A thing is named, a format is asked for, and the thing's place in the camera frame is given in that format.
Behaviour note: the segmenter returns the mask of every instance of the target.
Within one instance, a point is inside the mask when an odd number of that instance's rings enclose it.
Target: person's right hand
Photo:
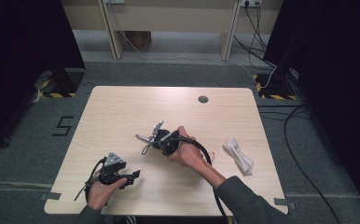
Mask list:
[[[183,126],[178,127],[177,131],[180,135],[195,140],[195,137],[187,134]],[[178,149],[168,157],[168,161],[176,161],[181,165],[195,169],[197,165],[203,162],[203,158],[199,148],[187,142],[180,142]]]

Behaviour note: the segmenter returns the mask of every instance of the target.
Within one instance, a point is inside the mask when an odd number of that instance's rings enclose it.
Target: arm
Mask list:
[[[122,178],[112,185],[104,185],[99,181],[95,181],[90,188],[88,203],[77,217],[75,223],[104,223],[104,216],[101,214],[102,208],[107,204],[113,192],[126,182],[127,178]]]
[[[180,135],[190,137],[184,127],[177,130]],[[226,179],[201,157],[200,150],[190,143],[181,142],[179,148],[168,157],[169,161],[188,166],[202,176],[221,198],[224,204],[242,223],[294,223],[288,216],[270,206],[261,196],[256,195],[236,176]]]

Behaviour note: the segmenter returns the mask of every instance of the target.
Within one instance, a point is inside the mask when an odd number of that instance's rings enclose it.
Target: desk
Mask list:
[[[199,102],[207,96],[206,104]],[[122,174],[141,170],[132,186],[117,190],[103,214],[134,216],[221,216],[213,190],[204,179],[186,167],[167,162],[154,148],[142,155],[145,144],[137,133],[150,135],[154,125],[187,132],[215,153],[213,167],[224,176],[237,175],[256,194],[284,213],[286,206],[273,203],[284,198],[256,102],[248,89],[176,87],[96,87],[90,96],[63,160],[48,199],[49,214],[78,214],[86,205],[84,194],[76,197],[93,166],[110,151],[127,162]],[[242,152],[254,164],[252,175],[243,176],[235,161],[222,148],[237,139]]]
[[[118,59],[125,46],[119,31],[167,31],[218,33],[221,58],[227,61],[240,9],[239,0],[127,0],[125,5],[100,4]]]

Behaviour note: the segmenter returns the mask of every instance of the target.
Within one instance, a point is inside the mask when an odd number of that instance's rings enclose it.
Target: sleeve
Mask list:
[[[216,190],[238,224],[296,223],[256,195],[237,176],[224,181]]]
[[[104,215],[89,206],[85,206],[78,215],[75,224],[102,224],[104,223]]]

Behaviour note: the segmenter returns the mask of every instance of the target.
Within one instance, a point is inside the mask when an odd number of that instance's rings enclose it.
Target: desk leg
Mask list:
[[[104,0],[97,0],[99,2],[100,9],[102,11],[102,16],[104,19],[104,26],[107,31],[107,35],[109,37],[110,48],[113,53],[113,57],[115,60],[120,59],[122,56],[122,52],[125,48],[125,38],[119,31],[115,31],[113,24],[111,23],[110,13],[108,11],[107,4]]]
[[[236,23],[238,21],[239,11],[241,9],[241,3],[239,1],[240,0],[233,1],[233,9],[229,22],[228,33],[218,35],[218,42],[221,48],[221,59],[224,62],[228,61],[230,48],[232,46],[233,34],[236,30]]]

